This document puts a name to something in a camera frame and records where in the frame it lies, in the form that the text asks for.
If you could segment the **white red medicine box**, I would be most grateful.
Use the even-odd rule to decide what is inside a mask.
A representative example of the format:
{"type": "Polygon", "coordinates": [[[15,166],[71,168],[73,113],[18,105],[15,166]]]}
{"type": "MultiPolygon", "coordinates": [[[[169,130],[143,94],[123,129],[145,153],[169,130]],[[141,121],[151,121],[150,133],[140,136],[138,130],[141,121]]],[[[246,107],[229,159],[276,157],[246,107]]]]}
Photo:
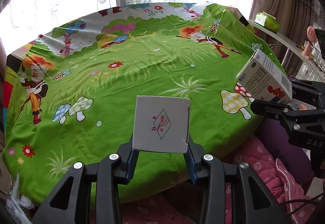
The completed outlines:
{"type": "Polygon", "coordinates": [[[293,99],[292,85],[280,68],[257,49],[236,76],[235,91],[250,100],[288,104],[293,99]]]}

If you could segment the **small white logo box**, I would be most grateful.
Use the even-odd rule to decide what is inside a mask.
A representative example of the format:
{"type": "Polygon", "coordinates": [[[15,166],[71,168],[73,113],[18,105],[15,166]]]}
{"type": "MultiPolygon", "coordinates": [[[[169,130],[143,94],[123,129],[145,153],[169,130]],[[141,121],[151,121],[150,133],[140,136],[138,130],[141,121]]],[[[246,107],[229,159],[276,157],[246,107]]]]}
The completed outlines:
{"type": "Polygon", "coordinates": [[[190,100],[138,95],[132,148],[152,153],[184,154],[188,149],[190,100]]]}

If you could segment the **pink quilted blanket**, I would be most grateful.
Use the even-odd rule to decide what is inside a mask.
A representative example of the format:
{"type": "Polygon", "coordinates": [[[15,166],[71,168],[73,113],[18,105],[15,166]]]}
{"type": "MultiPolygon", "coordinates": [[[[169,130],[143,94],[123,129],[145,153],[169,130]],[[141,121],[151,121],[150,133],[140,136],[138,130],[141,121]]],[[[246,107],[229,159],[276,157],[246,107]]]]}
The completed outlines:
{"type": "MultiPolygon", "coordinates": [[[[318,199],[305,195],[281,160],[274,158],[258,138],[250,138],[222,161],[230,164],[247,162],[282,206],[291,223],[307,223],[316,210],[318,199]]],[[[122,204],[122,221],[196,223],[202,200],[202,188],[183,183],[159,195],[122,204]]]]}

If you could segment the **white curved shelf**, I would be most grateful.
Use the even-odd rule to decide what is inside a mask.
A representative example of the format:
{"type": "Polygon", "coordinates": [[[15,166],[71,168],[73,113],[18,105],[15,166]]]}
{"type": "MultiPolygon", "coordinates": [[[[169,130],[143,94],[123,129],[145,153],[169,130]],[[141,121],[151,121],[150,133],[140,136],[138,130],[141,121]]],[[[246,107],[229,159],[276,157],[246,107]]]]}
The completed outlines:
{"type": "Polygon", "coordinates": [[[249,24],[252,27],[255,27],[261,31],[263,31],[264,33],[266,33],[267,35],[271,36],[273,39],[279,41],[282,45],[284,45],[287,48],[287,51],[285,53],[284,59],[282,61],[282,66],[284,65],[284,61],[288,56],[288,52],[289,50],[291,52],[293,52],[297,57],[299,57],[299,59],[301,59],[307,66],[308,68],[313,71],[313,73],[315,74],[315,76],[317,76],[321,82],[324,83],[324,73],[321,72],[317,66],[311,61],[310,58],[305,57],[302,54],[302,50],[300,48],[298,48],[297,44],[295,44],[295,42],[293,42],[291,39],[287,38],[286,36],[282,35],[282,34],[278,34],[275,33],[273,31],[270,31],[264,27],[262,27],[261,25],[257,24],[254,22],[253,19],[249,19],[248,20],[249,24]]]}

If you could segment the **pink handheld fan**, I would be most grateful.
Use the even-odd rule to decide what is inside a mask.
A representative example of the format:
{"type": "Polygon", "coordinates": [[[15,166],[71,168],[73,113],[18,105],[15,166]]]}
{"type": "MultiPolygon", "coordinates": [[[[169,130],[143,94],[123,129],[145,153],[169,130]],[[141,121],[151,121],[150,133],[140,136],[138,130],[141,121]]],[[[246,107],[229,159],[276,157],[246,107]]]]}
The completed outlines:
{"type": "Polygon", "coordinates": [[[307,41],[304,50],[302,51],[302,55],[306,58],[310,57],[312,46],[314,43],[317,42],[317,36],[315,32],[315,28],[312,26],[309,26],[307,28],[307,41]]]}

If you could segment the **green tissue pack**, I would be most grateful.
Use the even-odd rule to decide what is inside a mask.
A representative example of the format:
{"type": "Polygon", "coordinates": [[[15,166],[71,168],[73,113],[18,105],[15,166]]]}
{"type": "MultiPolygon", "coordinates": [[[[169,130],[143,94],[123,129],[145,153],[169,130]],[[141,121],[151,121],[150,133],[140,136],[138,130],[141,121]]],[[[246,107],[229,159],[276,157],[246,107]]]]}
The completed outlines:
{"type": "Polygon", "coordinates": [[[256,13],[254,22],[275,33],[279,30],[279,23],[276,18],[264,11],[256,13]]]}

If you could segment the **green cartoon print tablecloth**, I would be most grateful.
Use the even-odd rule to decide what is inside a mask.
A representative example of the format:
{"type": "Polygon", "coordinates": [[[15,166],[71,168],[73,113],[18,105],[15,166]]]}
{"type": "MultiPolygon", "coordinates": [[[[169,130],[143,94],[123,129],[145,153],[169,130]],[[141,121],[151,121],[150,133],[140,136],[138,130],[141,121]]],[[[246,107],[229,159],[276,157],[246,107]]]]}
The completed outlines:
{"type": "Polygon", "coordinates": [[[72,164],[129,140],[139,95],[188,98],[192,139],[222,158],[261,120],[236,94],[255,49],[278,61],[218,4],[135,4],[64,23],[7,57],[3,161],[39,204],[72,164]]]}

